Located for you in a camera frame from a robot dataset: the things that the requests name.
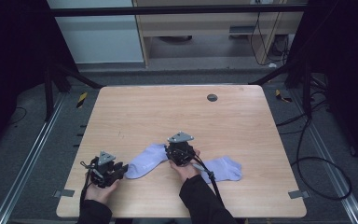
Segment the white sock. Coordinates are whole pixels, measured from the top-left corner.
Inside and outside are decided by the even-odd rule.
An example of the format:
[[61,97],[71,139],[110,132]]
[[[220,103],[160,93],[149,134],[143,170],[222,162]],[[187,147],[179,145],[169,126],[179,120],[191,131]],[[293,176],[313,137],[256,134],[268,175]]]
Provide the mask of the white sock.
[[[209,171],[213,171],[216,182],[223,180],[240,180],[242,178],[241,165],[228,156],[206,161],[204,164]],[[207,184],[211,183],[211,179],[206,172],[201,172],[201,175]]]
[[128,179],[139,178],[152,171],[161,162],[167,161],[164,144],[152,144],[129,163],[125,176]]

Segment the wall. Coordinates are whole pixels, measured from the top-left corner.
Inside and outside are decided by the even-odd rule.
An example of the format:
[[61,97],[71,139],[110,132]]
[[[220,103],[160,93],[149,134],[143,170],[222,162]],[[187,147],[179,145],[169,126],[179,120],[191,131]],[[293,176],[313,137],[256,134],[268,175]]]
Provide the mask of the wall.
[[[51,8],[132,7],[131,0],[48,0]],[[56,18],[76,64],[143,63],[134,16]]]

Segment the round hole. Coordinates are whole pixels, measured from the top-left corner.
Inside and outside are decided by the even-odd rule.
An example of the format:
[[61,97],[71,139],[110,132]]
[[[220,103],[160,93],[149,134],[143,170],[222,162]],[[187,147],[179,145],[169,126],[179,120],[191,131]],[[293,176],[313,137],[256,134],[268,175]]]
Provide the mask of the round hole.
[[210,102],[215,102],[217,100],[217,96],[215,94],[209,94],[206,97]]

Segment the hand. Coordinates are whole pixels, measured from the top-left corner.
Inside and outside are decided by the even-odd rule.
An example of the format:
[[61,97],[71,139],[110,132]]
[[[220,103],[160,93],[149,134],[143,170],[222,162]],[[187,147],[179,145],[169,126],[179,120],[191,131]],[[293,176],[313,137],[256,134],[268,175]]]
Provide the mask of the hand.
[[[200,155],[200,151],[194,149],[196,152],[196,155]],[[182,183],[185,183],[185,181],[195,175],[200,174],[200,170],[193,166],[193,163],[196,163],[194,160],[192,160],[188,165],[186,166],[177,166],[173,161],[170,160],[170,165],[173,170],[175,170],[182,180]]]
[[107,201],[112,192],[118,187],[120,180],[116,180],[110,187],[102,189],[94,184],[90,184],[87,188],[85,200],[94,200],[98,203],[107,205]]

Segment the black sleeve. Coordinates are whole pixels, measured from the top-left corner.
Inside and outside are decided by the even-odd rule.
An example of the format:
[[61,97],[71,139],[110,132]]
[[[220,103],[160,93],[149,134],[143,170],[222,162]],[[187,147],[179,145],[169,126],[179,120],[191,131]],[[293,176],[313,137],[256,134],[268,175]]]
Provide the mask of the black sleeve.
[[188,208],[193,224],[237,224],[201,175],[186,180],[179,196]]
[[112,211],[102,204],[93,200],[85,200],[80,209],[77,224],[108,224],[112,217]]

